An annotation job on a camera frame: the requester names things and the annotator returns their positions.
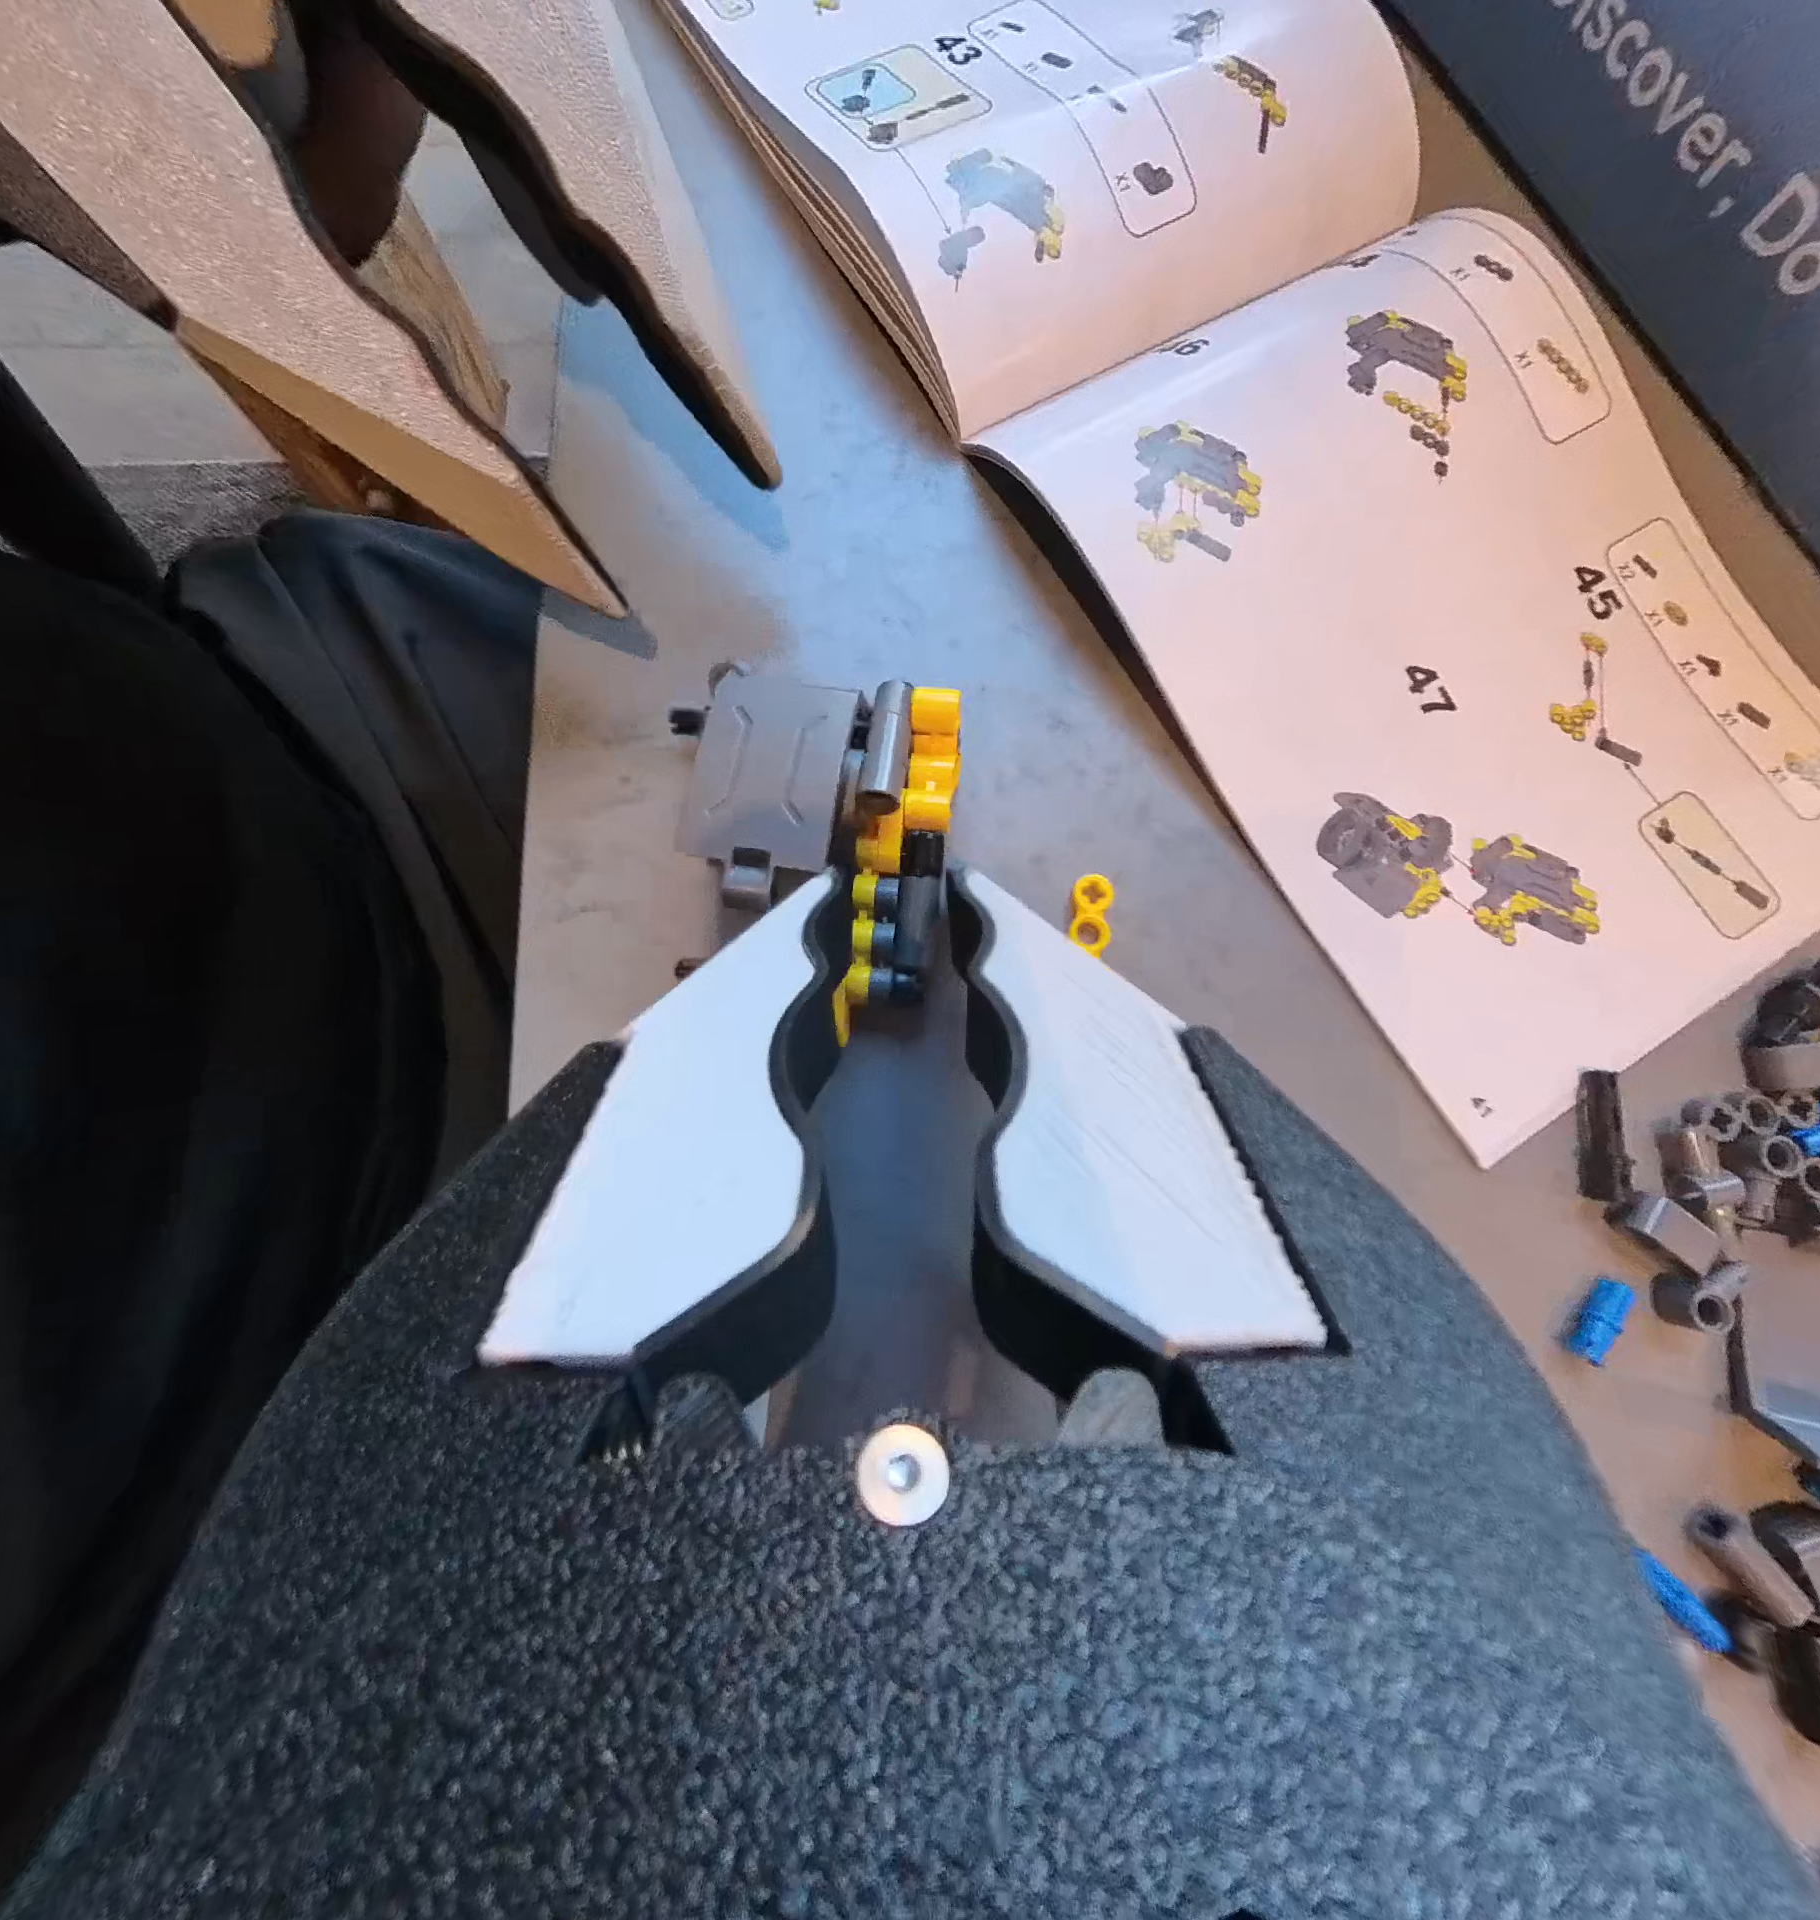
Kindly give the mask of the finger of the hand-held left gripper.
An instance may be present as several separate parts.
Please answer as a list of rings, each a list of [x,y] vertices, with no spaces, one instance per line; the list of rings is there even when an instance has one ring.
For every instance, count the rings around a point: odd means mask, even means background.
[[[538,581],[623,598],[534,469],[329,245],[170,4],[0,4],[0,223]]]
[[[455,130],[574,301],[609,300],[705,434],[780,482],[696,213],[610,4],[373,4],[371,42]]]

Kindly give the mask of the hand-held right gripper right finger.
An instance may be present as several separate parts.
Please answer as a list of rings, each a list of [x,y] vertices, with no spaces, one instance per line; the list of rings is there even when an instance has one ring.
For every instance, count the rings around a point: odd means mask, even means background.
[[[948,876],[948,932],[993,1251],[1154,1358],[1328,1347],[1183,1018],[983,872]]]

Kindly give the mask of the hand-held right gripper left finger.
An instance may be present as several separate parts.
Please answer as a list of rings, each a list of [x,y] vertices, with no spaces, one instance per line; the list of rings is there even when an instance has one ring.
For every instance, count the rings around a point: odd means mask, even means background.
[[[623,1028],[483,1363],[789,1375],[820,1341],[836,1251],[808,1106],[843,1056],[843,924],[824,872]]]

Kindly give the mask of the yellow perforated brick beam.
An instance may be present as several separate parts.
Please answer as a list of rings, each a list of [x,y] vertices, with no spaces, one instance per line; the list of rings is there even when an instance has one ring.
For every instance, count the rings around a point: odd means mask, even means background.
[[[897,878],[858,867],[850,884],[850,902],[850,969],[828,1001],[840,1045],[850,1045],[856,1014],[871,1006],[874,997],[892,995]]]

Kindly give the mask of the grey and yellow brick assembly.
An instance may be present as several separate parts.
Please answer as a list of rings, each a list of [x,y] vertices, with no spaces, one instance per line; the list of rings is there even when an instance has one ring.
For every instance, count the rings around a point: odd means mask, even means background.
[[[914,689],[833,689],[720,663],[706,704],[670,707],[670,731],[696,747],[676,846],[713,867],[722,907],[767,914],[778,882],[818,872],[836,872],[845,896],[858,867],[897,878],[892,995],[856,1016],[922,1003],[945,911],[948,832],[929,851],[914,843],[903,872]]]

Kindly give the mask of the instruction booklet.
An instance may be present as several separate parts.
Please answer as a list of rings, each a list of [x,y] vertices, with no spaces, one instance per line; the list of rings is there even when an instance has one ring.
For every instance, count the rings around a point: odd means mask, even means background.
[[[1820,932],[1820,690],[1373,4],[666,4],[1480,1166]]]

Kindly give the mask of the grey desk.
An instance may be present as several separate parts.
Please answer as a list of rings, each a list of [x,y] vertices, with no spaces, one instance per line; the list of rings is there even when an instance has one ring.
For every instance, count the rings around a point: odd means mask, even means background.
[[[662,712],[701,690],[720,656],[808,677],[858,666],[962,666],[966,854],[1033,907],[1066,902],[1081,867],[1122,882],[1115,952],[1130,982],[1216,1026],[1449,1247],[1530,1352],[1576,1420],[1636,1541],[1698,1572],[1677,1518],[1690,1495],[1758,1501],[1789,1490],[1782,1449],[1724,1410],[1709,1339],[1634,1331],[1596,1373],[1554,1355],[1551,1322],[1620,1246],[1573,1192],[1563,1117],[1497,1170],[1477,1170],[1352,995],[1259,876],[1130,641],[1075,572],[1043,509],[970,469],[914,376],[808,235],[655,4],[618,4],[753,376],[785,449],[785,484],[753,493],[706,448],[609,307],[560,318],[552,478],[609,522],[633,565],[641,638],[556,603],[543,614],[530,821],[522,882],[515,1101],[670,987],[676,958],[717,944],[713,882],[670,849],[684,741]],[[1616,314],[1655,441],[1740,589],[1820,690],[1820,574]],[[845,564],[888,558],[908,589],[881,626],[856,610]],[[966,1222],[942,1211],[874,1273],[840,1279],[827,1344],[776,1398],[776,1433],[833,1436],[897,1398],[948,1411],[983,1441],[1043,1433],[1043,1389],[990,1355],[966,1306]],[[1713,1793],[1717,1831],[1753,1807],[1797,1855],[1820,1850],[1820,1752],[1778,1719],[1758,1679],[1658,1628],[1690,1693],[1690,1729],[1743,1765]]]

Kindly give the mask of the person's black clothing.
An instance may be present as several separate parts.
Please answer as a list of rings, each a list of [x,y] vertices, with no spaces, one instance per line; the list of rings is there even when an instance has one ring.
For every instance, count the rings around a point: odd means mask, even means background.
[[[541,589],[157,574],[0,368],[0,1902],[336,1293],[507,1110]]]

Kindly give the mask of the pile of small building bricks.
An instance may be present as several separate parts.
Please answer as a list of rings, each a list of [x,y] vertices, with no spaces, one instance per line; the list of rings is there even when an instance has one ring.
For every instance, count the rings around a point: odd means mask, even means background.
[[[1698,1499],[1682,1520],[1713,1565],[1703,1600],[1730,1661],[1820,1746],[1820,958],[1773,982],[1740,1033],[1740,1083],[1684,1101],[1655,1128],[1642,1181],[1614,1072],[1576,1078],[1576,1191],[1655,1258],[1636,1303],[1707,1336],[1730,1406],[1785,1452],[1795,1499]]]

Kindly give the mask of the blue axle peg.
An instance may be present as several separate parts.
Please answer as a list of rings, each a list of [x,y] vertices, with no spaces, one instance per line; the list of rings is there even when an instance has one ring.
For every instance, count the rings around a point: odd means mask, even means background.
[[[1713,1615],[1713,1607],[1655,1553],[1636,1547],[1636,1568],[1658,1610],[1700,1651],[1725,1658],[1732,1653],[1732,1635]]]

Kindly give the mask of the grey cardboard box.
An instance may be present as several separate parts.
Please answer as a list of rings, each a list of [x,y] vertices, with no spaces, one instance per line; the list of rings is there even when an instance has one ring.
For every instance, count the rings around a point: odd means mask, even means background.
[[[1820,4],[1392,4],[1820,558]]]

